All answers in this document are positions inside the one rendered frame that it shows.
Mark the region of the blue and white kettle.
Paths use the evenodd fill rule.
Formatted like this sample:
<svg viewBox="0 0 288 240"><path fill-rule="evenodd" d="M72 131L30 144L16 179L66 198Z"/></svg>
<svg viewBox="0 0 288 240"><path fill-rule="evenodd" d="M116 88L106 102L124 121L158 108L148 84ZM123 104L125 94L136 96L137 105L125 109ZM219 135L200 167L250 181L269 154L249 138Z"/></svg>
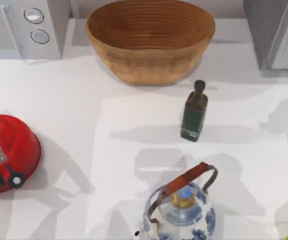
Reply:
<svg viewBox="0 0 288 240"><path fill-rule="evenodd" d="M211 164L200 162L146 200L136 240L212 240L216 213L208 188L218 176Z"/></svg>

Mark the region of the dark green glass bottle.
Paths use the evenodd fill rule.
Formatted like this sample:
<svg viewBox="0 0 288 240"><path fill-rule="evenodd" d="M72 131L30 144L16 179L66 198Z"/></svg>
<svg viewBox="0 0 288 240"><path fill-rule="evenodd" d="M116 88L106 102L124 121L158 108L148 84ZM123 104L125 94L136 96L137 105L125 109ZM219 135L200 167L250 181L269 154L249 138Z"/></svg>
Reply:
<svg viewBox="0 0 288 240"><path fill-rule="evenodd" d="M197 142L203 126L208 106L208 97L204 94L205 81L199 79L194 82L192 91L184 105L180 136L191 142Z"/></svg>

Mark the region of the brown woven basket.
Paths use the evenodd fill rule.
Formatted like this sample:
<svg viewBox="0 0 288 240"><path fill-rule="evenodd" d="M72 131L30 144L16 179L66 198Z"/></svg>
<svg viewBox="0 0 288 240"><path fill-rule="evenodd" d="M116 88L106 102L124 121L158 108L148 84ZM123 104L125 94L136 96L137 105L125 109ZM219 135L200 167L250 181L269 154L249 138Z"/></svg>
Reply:
<svg viewBox="0 0 288 240"><path fill-rule="evenodd" d="M130 85L184 77L214 36L213 16L181 0L117 0L94 10L85 32L104 65Z"/></svg>

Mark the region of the red helmet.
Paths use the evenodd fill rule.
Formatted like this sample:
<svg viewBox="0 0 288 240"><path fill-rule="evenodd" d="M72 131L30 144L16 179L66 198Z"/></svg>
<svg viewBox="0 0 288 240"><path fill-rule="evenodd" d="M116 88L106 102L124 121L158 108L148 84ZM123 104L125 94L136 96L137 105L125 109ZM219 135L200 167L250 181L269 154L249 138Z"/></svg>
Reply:
<svg viewBox="0 0 288 240"><path fill-rule="evenodd" d="M0 193L21 188L42 156L39 139L17 117L0 114Z"/></svg>

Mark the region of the pale microwave oven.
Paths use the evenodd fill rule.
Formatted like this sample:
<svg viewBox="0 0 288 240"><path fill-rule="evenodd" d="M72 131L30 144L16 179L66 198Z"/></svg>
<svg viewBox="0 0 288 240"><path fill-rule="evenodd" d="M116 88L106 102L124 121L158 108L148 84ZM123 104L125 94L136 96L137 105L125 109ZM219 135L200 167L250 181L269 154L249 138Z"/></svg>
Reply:
<svg viewBox="0 0 288 240"><path fill-rule="evenodd" d="M37 8L44 14L40 24L24 18L26 9ZM70 0L0 0L0 59L61 59L70 18ZM32 41L31 31L45 30L46 44Z"/></svg>

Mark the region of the round microwave knob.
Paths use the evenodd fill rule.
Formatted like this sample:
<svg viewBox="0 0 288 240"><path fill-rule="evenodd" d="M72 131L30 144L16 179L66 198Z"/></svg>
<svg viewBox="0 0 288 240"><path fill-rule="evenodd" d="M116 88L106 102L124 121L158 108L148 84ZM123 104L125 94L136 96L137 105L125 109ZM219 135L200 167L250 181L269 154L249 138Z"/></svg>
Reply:
<svg viewBox="0 0 288 240"><path fill-rule="evenodd" d="M31 24L40 24L45 19L43 12L38 8L26 9L23 12L23 16Z"/></svg>
<svg viewBox="0 0 288 240"><path fill-rule="evenodd" d="M43 29L36 29L30 32L30 38L33 42L44 45L50 41L50 35Z"/></svg>

